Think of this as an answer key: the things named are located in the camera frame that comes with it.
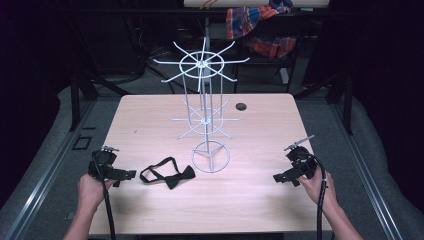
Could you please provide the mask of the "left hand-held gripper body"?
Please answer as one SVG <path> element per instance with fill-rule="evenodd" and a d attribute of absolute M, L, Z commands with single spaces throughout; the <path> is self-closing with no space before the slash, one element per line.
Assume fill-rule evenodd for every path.
<path fill-rule="evenodd" d="M 88 165 L 88 174 L 98 181 L 118 180 L 117 170 L 113 167 L 117 158 L 115 151 L 115 148 L 106 145 L 93 151 L 92 160 Z"/>

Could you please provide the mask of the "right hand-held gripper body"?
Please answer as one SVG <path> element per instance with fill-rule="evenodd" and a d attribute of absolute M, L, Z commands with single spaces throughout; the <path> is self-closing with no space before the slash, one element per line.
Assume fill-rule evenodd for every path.
<path fill-rule="evenodd" d="M 288 151 L 286 157 L 292 165 L 292 168 L 288 170 L 289 179 L 297 179 L 300 176 L 310 179 L 314 176 L 318 164 L 315 161 L 314 155 L 302 146 L 303 142 L 311 138 L 313 138 L 313 135 L 296 141 L 285 148 L 285 151 Z"/>

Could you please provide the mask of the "black bow tie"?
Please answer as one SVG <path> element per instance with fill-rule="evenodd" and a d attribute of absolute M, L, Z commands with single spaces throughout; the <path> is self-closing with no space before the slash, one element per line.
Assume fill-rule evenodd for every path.
<path fill-rule="evenodd" d="M 156 171 L 156 168 L 164 166 L 168 162 L 171 162 L 176 173 L 174 175 L 163 176 Z M 149 172 L 154 176 L 154 179 L 148 179 L 145 174 Z M 140 172 L 139 178 L 144 183 L 153 183 L 157 181 L 164 181 L 170 190 L 174 189 L 181 180 L 190 180 L 196 177 L 194 169 L 188 165 L 183 172 L 181 172 L 177 166 L 176 160 L 174 157 L 167 157 L 160 161 L 156 165 L 150 165 L 146 169 Z"/>

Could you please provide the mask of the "white wire hook rack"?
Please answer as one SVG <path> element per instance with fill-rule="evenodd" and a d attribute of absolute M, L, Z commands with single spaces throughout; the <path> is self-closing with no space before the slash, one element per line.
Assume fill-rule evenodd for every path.
<path fill-rule="evenodd" d="M 172 118 L 172 121 L 183 121 L 188 125 L 186 133 L 203 137 L 191 152 L 194 166 L 204 173 L 217 173 L 225 169 L 230 162 L 230 150 L 225 143 L 214 140 L 216 134 L 229 139 L 231 136 L 224 129 L 225 122 L 239 121 L 239 118 L 226 118 L 224 108 L 229 103 L 224 100 L 223 83 L 225 80 L 236 83 L 237 80 L 224 74 L 228 64 L 245 63 L 248 59 L 226 61 L 222 54 L 231 49 L 235 42 L 219 52 L 209 50 L 209 39 L 203 39 L 202 49 L 188 52 L 177 43 L 174 46 L 183 54 L 179 61 L 159 61 L 160 65 L 176 66 L 179 72 L 173 77 L 165 78 L 163 83 L 171 83 L 181 79 L 185 99 L 183 104 L 187 110 L 185 118 Z"/>

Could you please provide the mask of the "person's right hand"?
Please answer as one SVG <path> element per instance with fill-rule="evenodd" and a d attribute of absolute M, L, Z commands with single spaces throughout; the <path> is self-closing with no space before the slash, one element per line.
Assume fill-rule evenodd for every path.
<path fill-rule="evenodd" d="M 336 207 L 338 206 L 336 192 L 334 187 L 334 182 L 330 173 L 325 171 L 326 177 L 326 190 L 324 194 L 323 201 L 323 213 L 325 216 L 329 216 L 335 212 Z M 311 200 L 317 204 L 322 184 L 322 171 L 320 168 L 317 168 L 314 176 L 311 179 L 306 177 L 299 177 L 298 181 L 305 188 L 306 193 L 311 198 Z"/>

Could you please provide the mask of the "person's left hand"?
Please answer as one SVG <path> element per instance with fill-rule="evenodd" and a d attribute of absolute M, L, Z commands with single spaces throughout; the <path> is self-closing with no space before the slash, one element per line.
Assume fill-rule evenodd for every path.
<path fill-rule="evenodd" d="M 115 180 L 105 182 L 106 189 L 109 189 Z M 78 182 L 78 212 L 88 212 L 94 214 L 103 201 L 104 186 L 100 181 L 94 179 L 89 174 L 83 175 Z"/>

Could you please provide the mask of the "black metal chair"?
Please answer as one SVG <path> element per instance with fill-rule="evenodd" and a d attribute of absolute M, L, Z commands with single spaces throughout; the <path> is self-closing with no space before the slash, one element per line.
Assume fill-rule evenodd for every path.
<path fill-rule="evenodd" d="M 310 28 L 308 19 L 298 15 L 276 15 L 261 20 L 247 34 L 235 38 L 233 66 L 237 79 L 235 93 L 242 86 L 291 87 L 301 42 Z"/>

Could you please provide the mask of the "plaid cloth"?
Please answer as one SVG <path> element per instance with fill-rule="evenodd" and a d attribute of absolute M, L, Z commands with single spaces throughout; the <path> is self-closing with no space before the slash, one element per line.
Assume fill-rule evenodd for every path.
<path fill-rule="evenodd" d="M 290 13 L 291 0 L 269 0 L 266 6 L 230 8 L 226 14 L 227 38 L 236 40 L 246 37 L 261 22 L 277 14 Z M 282 58 L 291 53 L 296 45 L 292 37 L 249 37 L 246 46 L 250 52 L 268 57 Z"/>

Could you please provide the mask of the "grey metal stand pole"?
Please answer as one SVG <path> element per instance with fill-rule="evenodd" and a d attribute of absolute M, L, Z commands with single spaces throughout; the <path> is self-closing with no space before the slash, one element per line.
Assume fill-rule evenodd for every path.
<path fill-rule="evenodd" d="M 204 33 L 205 33 L 205 38 L 204 38 L 204 60 L 206 61 L 209 57 L 210 57 L 210 19 L 209 17 L 205 18 L 205 24 L 204 24 Z"/>

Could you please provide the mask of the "grey metal floor rail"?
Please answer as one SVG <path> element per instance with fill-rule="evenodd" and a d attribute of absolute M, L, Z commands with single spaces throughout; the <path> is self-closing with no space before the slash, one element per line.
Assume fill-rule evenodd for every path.
<path fill-rule="evenodd" d="M 404 240 L 396 225 L 388 205 L 378 189 L 374 177 L 365 162 L 365 159 L 352 135 L 350 135 L 343 124 L 343 114 L 338 106 L 330 104 L 329 109 L 332 112 L 333 118 L 336 120 L 337 126 L 341 134 L 347 142 L 349 149 L 353 155 L 353 162 L 356 167 L 356 172 L 361 179 L 362 185 L 368 195 L 374 212 L 382 226 L 382 229 L 388 240 Z"/>
<path fill-rule="evenodd" d="M 100 102 L 82 105 L 81 121 L 69 129 L 63 105 L 52 130 L 3 209 L 0 240 L 61 240 L 77 208 L 77 182 L 91 152 L 103 140 Z"/>

